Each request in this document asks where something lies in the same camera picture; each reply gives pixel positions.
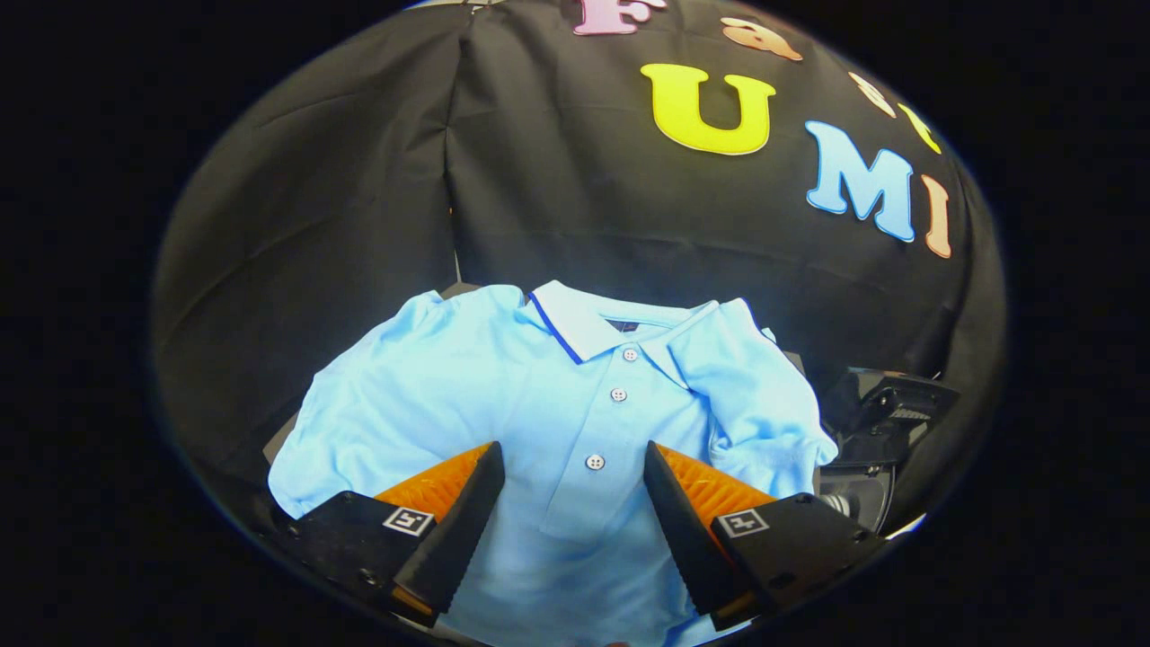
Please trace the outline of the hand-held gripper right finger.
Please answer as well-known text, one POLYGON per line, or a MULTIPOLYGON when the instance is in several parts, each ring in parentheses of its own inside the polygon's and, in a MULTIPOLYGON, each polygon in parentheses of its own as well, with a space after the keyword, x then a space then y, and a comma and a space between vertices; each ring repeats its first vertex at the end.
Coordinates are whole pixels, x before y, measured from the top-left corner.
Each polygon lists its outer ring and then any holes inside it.
POLYGON ((715 630, 792 611, 885 550, 818 496, 770 496, 659 442, 643 482, 687 595, 715 630))

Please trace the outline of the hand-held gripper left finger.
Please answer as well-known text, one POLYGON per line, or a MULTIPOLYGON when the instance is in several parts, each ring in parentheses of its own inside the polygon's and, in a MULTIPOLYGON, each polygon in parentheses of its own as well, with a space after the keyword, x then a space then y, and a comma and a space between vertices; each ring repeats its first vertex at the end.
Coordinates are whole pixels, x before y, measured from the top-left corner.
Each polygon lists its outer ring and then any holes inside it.
POLYGON ((503 447, 485 442, 375 496, 338 492, 285 519, 285 552, 373 610, 431 629, 457 596, 504 483, 503 447))

